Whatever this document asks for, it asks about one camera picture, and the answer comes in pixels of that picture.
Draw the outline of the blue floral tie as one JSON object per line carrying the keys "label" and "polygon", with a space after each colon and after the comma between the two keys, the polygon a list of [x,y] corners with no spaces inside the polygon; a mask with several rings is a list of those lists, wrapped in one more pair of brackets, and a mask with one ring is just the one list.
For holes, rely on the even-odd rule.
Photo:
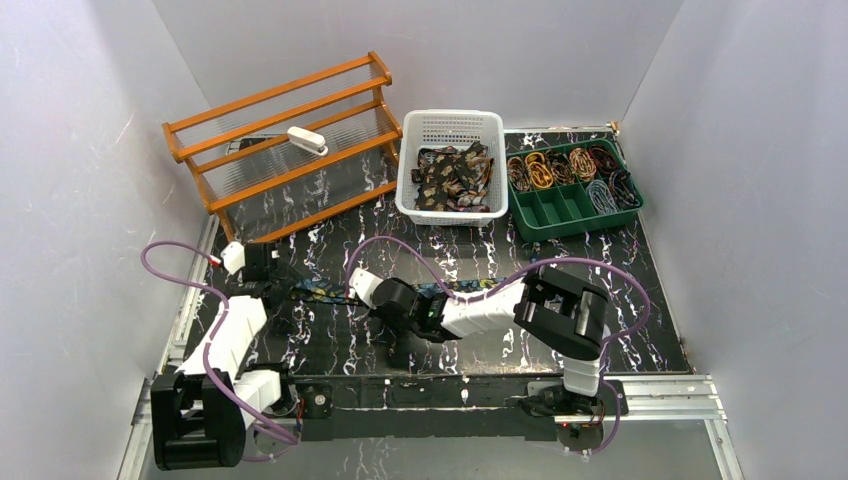
{"label": "blue floral tie", "polygon": [[[445,286],[454,292],[478,294],[484,289],[494,288],[505,277],[481,278],[471,280],[445,281]],[[302,280],[289,291],[288,298],[293,301],[331,305],[362,307],[364,303],[356,296],[349,297],[340,284],[326,281]]]}

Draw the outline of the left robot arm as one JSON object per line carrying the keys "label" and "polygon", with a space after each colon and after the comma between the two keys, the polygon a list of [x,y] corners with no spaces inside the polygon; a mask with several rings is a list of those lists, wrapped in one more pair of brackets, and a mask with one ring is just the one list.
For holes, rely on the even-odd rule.
{"label": "left robot arm", "polygon": [[292,448],[298,438],[264,410],[283,397],[278,368],[240,373],[248,347],[268,317],[259,293],[227,295],[201,283],[195,288],[218,297],[219,309],[201,343],[171,374],[150,390],[155,462],[164,471],[235,467],[245,460],[250,430]]}

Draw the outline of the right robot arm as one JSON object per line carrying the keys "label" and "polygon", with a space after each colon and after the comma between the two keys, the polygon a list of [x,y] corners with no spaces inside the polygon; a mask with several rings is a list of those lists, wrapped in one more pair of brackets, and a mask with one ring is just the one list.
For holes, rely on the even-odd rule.
{"label": "right robot arm", "polygon": [[518,326],[564,356],[565,391],[586,397],[598,392],[609,297],[552,266],[484,289],[479,297],[455,291],[425,294],[398,278],[382,279],[361,268],[348,284],[373,316],[431,343]]}

